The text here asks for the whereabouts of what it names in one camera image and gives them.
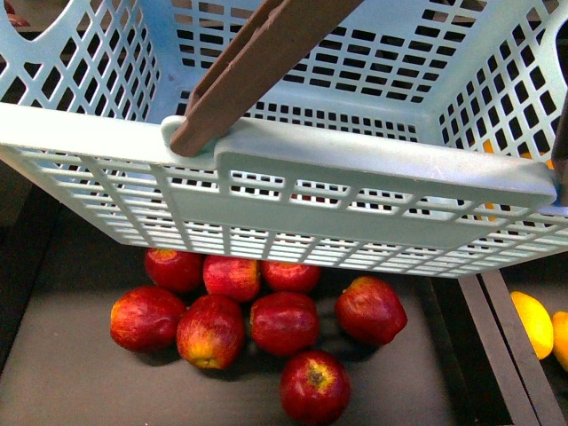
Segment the apple stem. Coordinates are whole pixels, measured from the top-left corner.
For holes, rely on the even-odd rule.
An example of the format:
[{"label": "apple stem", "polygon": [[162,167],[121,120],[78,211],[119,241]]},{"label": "apple stem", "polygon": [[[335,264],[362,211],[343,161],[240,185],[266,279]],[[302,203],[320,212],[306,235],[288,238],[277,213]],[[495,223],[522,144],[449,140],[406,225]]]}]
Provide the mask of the apple stem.
[{"label": "apple stem", "polygon": [[311,371],[310,372],[310,382],[313,383],[314,386],[319,386],[321,382],[323,382],[323,374],[319,371]]}]

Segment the yellow lemon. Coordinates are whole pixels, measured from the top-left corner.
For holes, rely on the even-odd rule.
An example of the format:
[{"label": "yellow lemon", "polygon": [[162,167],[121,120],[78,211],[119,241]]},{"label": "yellow lemon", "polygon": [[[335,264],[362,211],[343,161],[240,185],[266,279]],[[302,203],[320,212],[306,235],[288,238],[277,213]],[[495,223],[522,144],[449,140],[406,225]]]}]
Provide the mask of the yellow lemon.
[{"label": "yellow lemon", "polygon": [[512,291],[511,298],[536,356],[538,359],[545,359],[552,352],[554,345],[554,332],[550,315],[548,315],[546,308],[532,296],[520,291]]},{"label": "yellow lemon", "polygon": [[559,311],[552,316],[554,329],[554,355],[564,370],[568,371],[568,312]]}]

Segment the plastic basket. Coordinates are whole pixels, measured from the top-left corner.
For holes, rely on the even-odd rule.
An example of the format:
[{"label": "plastic basket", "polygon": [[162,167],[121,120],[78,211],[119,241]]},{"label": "plastic basket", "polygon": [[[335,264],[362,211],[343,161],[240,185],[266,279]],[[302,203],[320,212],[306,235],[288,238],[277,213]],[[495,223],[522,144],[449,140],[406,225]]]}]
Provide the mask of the plastic basket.
[{"label": "plastic basket", "polygon": [[0,13],[0,158],[123,244],[441,277],[568,249],[546,165],[566,2],[366,1],[174,155],[176,114],[257,6],[72,0],[34,41]]}]

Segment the red apple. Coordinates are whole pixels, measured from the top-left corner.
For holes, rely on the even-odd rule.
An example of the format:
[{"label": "red apple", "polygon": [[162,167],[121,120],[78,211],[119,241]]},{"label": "red apple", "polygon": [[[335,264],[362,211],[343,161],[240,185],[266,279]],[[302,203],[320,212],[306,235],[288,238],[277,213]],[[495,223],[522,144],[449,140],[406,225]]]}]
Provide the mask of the red apple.
[{"label": "red apple", "polygon": [[255,259],[208,255],[203,263],[203,280],[210,295],[249,302],[260,291],[260,265]]},{"label": "red apple", "polygon": [[29,27],[29,22],[25,18],[22,18],[19,15],[12,15],[11,13],[8,13],[8,20],[10,21],[12,26],[15,27],[15,28],[17,28],[17,27]]},{"label": "red apple", "polygon": [[313,346],[320,335],[316,304],[307,295],[282,291],[257,299],[250,308],[255,343],[279,357]]},{"label": "red apple", "polygon": [[321,267],[314,264],[291,264],[264,260],[261,262],[264,280],[274,291],[310,293],[318,284]]},{"label": "red apple", "polygon": [[149,248],[144,267],[156,286],[187,293],[203,282],[203,258],[199,253]]},{"label": "red apple", "polygon": [[16,11],[14,11],[13,6],[10,4],[10,2],[8,2],[8,0],[4,0],[4,9],[6,10],[6,13],[8,13],[9,15],[13,15],[16,13]]},{"label": "red apple", "polygon": [[174,343],[184,312],[185,303],[164,288],[135,288],[114,303],[110,335],[129,351],[158,351]]},{"label": "red apple", "polygon": [[389,284],[376,277],[355,279],[335,302],[341,328],[356,341],[390,343],[408,322],[405,309]]},{"label": "red apple", "polygon": [[241,308],[226,296],[201,296],[177,326],[177,351],[198,368],[228,368],[239,356],[244,341]]},{"label": "red apple", "polygon": [[280,378],[280,403],[295,421],[327,425],[337,420],[351,398],[351,380],[339,359],[324,351],[292,358]]}]

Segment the gray surface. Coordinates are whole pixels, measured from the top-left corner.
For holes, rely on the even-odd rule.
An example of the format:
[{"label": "gray surface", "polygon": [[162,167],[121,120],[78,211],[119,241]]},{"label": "gray surface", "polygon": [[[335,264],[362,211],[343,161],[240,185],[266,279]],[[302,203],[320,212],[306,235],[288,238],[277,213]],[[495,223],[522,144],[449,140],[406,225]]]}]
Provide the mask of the gray surface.
[{"label": "gray surface", "polygon": [[[175,350],[142,357],[112,342],[113,302],[148,282],[143,255],[64,210],[0,377],[0,424],[293,424],[279,402],[284,362],[250,341],[220,374],[198,371]],[[429,326],[439,319],[422,308],[428,282],[389,276],[409,323],[393,343],[368,353],[339,333],[332,313],[335,297],[356,275],[327,270],[314,294],[319,347],[345,360],[353,382],[351,405],[337,425],[456,424],[432,338],[440,333]]]}]

